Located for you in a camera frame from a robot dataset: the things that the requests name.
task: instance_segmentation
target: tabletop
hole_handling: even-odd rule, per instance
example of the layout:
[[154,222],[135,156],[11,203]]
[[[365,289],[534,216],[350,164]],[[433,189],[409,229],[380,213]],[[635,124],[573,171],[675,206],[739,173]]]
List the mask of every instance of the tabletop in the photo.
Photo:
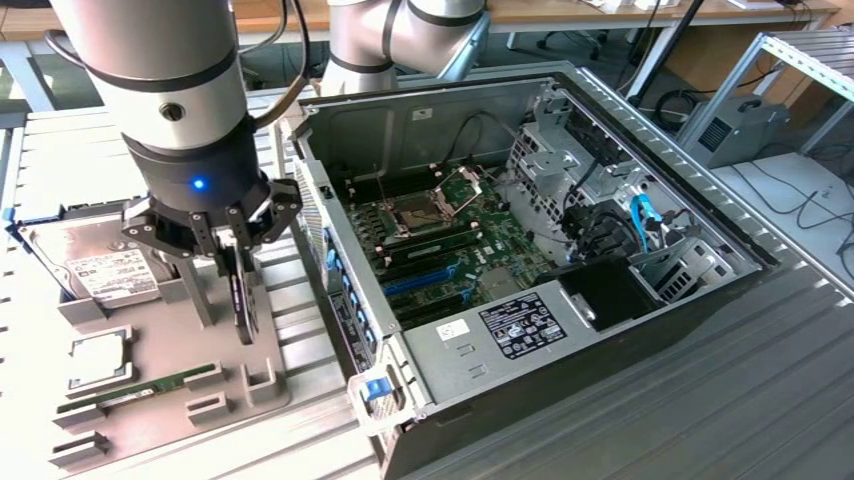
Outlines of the tabletop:
[[[308,29],[329,29],[329,9],[325,0],[301,0]],[[675,7],[661,8],[656,18],[679,18],[684,15],[689,1],[683,0]],[[278,25],[278,0],[233,0],[240,33],[270,32]],[[493,24],[530,24],[560,22],[596,22],[645,19],[651,11],[633,6],[623,7],[605,14],[590,5],[576,0],[489,0]],[[809,0],[813,14],[832,13],[839,7],[827,0]],[[741,10],[727,0],[705,0],[696,17],[760,17],[777,15],[776,10]],[[55,14],[49,8],[0,10],[0,34],[6,41],[38,40],[43,30],[61,28]],[[288,29],[296,29],[296,19],[290,16]]]

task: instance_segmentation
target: white label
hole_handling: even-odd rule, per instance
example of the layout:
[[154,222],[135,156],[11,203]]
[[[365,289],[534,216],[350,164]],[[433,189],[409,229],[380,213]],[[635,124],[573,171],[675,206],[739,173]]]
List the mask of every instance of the white label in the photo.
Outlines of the white label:
[[69,260],[66,265],[94,300],[113,300],[157,289],[137,249]]
[[426,255],[428,253],[437,252],[438,250],[441,250],[441,245],[433,245],[432,247],[425,248],[424,250],[418,250],[417,252],[409,253],[405,256],[405,258],[420,257],[421,255]]
[[446,342],[453,337],[466,334],[468,331],[468,325],[465,324],[465,320],[461,318],[436,327],[436,332],[438,332],[438,338],[442,342]]
[[432,118],[432,108],[421,108],[412,111],[412,121],[426,120]]

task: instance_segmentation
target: sticker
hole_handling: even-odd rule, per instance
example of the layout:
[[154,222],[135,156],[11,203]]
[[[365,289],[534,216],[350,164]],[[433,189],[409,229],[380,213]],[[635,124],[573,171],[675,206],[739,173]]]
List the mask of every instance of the sticker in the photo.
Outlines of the sticker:
[[101,302],[157,289],[154,275],[137,249],[69,260],[66,265],[91,298]]
[[478,312],[504,357],[513,360],[565,338],[536,293]]
[[438,250],[441,250],[441,245],[433,245],[432,247],[425,248],[424,250],[418,250],[416,252],[409,253],[405,256],[405,258],[420,257],[421,255],[426,255],[428,253],[437,252]]
[[412,121],[426,120],[432,118],[432,108],[421,108],[412,111]]
[[450,323],[438,325],[436,327],[436,332],[438,332],[438,338],[441,341],[446,342],[449,339],[466,334],[469,330],[465,320],[460,318],[458,320],[453,320]]

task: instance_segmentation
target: green circuit board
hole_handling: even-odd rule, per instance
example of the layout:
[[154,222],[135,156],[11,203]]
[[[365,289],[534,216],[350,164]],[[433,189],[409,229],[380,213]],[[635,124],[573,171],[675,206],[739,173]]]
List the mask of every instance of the green circuit board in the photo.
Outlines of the green circuit board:
[[[441,184],[445,205],[453,210],[461,207],[452,216],[434,206],[434,189],[388,198],[384,202],[350,205],[349,220],[384,288],[424,279],[448,267],[453,269],[442,281],[386,293],[404,326],[409,323],[406,312],[421,307],[429,311],[430,305],[438,306],[442,301],[456,310],[472,308],[526,289],[536,277],[553,268],[509,211],[501,210],[494,188],[484,179],[476,183],[481,193],[464,207],[474,193],[470,176],[452,175]],[[400,234],[400,225],[408,235]],[[418,238],[430,240],[420,242]],[[377,245],[393,248],[400,241],[413,244],[405,249],[413,258],[405,258],[402,266],[396,258],[386,264],[388,254],[384,257],[376,252]],[[441,318],[448,311],[433,310],[434,315],[416,315],[420,318],[409,325],[422,324],[436,316]]]

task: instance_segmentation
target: hard drive label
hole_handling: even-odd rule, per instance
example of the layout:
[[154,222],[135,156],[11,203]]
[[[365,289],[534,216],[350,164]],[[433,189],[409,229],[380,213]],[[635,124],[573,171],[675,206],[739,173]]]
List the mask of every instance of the hard drive label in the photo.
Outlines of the hard drive label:
[[536,293],[478,312],[504,357],[513,360],[565,338]]
[[69,260],[66,265],[97,301],[157,289],[154,275],[137,249]]

